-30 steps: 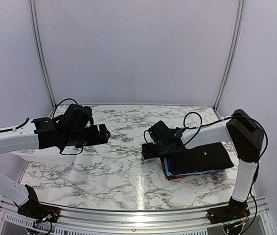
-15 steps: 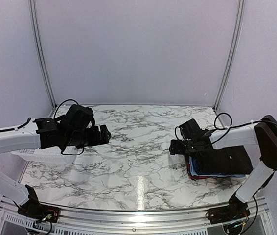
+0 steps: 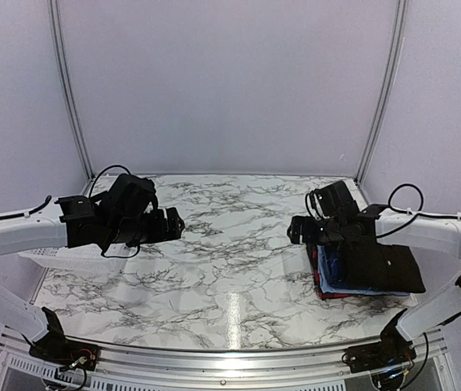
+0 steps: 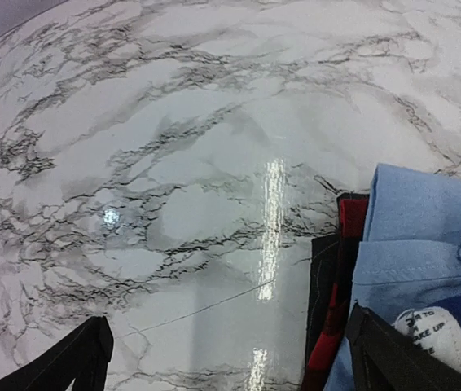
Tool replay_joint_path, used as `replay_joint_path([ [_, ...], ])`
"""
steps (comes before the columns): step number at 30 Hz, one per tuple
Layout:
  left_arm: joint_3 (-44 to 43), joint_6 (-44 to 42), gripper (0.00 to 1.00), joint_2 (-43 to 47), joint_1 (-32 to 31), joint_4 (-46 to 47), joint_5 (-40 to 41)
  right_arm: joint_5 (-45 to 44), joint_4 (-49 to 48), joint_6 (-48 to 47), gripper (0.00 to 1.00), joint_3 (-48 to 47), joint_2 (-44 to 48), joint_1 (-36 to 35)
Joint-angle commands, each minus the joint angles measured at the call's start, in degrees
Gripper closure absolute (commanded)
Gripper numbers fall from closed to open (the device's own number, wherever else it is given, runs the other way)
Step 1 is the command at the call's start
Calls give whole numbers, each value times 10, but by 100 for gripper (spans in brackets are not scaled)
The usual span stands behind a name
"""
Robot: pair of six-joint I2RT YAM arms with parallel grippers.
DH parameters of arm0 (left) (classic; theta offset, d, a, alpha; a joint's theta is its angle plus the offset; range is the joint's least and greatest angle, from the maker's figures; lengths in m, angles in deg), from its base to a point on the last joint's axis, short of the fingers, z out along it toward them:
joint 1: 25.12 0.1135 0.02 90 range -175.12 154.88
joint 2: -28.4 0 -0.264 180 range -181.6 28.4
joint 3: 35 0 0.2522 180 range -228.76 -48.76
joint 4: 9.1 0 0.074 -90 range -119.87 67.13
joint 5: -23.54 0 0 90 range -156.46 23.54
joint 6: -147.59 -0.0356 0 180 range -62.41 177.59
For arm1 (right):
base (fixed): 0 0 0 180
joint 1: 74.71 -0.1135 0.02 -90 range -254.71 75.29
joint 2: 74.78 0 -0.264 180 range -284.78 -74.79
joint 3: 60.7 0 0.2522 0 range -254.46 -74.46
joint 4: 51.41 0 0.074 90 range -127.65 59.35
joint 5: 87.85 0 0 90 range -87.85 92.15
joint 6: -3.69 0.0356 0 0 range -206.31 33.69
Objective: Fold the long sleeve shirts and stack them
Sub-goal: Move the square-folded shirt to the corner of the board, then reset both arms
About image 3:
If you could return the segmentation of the black long sleeve shirt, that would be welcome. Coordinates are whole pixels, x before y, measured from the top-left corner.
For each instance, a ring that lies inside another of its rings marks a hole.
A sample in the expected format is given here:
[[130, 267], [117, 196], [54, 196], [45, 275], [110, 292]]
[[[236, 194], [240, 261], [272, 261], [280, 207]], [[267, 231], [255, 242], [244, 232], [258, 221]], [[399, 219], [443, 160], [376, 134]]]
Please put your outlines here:
[[406, 246], [375, 241], [346, 242], [339, 246], [339, 260], [344, 267], [340, 282], [348, 288], [426, 292], [419, 266]]

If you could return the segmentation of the red plaid shirt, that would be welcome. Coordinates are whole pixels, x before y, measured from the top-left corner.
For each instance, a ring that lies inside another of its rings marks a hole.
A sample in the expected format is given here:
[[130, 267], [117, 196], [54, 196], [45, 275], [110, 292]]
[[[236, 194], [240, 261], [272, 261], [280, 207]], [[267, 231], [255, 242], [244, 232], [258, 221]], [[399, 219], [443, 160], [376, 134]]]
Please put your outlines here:
[[343, 299], [348, 297], [368, 297], [368, 293], [356, 293], [356, 292], [323, 292], [320, 284], [320, 274], [318, 271], [318, 248], [316, 245], [307, 244], [305, 246], [306, 253], [310, 262], [312, 270], [314, 290], [316, 291], [318, 298], [322, 301]]

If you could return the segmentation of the blue plaid shirt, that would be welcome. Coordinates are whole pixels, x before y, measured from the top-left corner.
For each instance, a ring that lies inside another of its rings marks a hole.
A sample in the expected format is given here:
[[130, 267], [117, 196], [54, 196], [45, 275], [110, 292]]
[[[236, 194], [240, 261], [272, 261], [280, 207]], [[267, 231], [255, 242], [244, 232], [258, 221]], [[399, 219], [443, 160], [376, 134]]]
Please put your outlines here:
[[323, 246], [323, 259], [329, 283], [332, 286], [343, 283], [347, 275], [347, 268], [345, 262], [341, 258], [340, 246]]

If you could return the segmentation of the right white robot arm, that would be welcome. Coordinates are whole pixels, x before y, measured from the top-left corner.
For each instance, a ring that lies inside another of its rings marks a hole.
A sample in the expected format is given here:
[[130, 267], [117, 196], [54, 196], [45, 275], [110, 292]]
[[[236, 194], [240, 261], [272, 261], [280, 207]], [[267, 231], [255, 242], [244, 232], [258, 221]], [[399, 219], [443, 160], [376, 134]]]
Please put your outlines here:
[[382, 330], [378, 363], [393, 363], [419, 335], [461, 316], [461, 213], [428, 213], [423, 197], [415, 208], [391, 200], [362, 208], [342, 181], [307, 193], [305, 206], [287, 236], [315, 249], [326, 289], [419, 296]]

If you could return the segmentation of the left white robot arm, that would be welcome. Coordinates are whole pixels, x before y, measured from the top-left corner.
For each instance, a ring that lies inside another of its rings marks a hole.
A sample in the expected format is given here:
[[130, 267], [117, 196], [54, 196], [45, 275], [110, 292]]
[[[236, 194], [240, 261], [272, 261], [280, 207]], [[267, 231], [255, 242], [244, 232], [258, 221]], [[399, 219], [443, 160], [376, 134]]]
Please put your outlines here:
[[[25, 268], [21, 253], [37, 249], [94, 246], [108, 259], [115, 244], [140, 250], [144, 244], [178, 240], [184, 222], [176, 208], [159, 206], [154, 182], [121, 174], [97, 195], [47, 198], [31, 210], [0, 214], [0, 261]], [[25, 289], [0, 278], [0, 323], [21, 335], [55, 362], [72, 357], [72, 343], [52, 310], [30, 304]]]

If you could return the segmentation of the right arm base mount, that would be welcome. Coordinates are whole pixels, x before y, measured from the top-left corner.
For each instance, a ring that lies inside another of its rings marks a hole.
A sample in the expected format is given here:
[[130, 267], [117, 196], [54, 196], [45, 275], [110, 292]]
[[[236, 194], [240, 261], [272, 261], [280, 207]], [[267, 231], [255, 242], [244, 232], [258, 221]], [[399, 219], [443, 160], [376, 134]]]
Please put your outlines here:
[[407, 344], [395, 348], [391, 344], [380, 341], [351, 346], [345, 351], [341, 360], [349, 367], [351, 373], [359, 373], [411, 362], [416, 357], [415, 350]]

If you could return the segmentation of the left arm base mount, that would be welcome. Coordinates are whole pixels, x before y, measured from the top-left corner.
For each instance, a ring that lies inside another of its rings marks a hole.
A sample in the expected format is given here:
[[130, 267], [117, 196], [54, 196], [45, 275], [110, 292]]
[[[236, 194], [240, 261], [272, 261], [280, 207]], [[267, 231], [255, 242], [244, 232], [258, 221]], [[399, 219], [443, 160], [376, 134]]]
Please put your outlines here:
[[79, 358], [86, 362], [80, 364], [87, 371], [93, 371], [99, 358], [99, 347], [95, 344], [70, 340], [66, 336], [48, 334], [38, 341], [29, 340], [29, 354], [47, 362], [70, 367]]

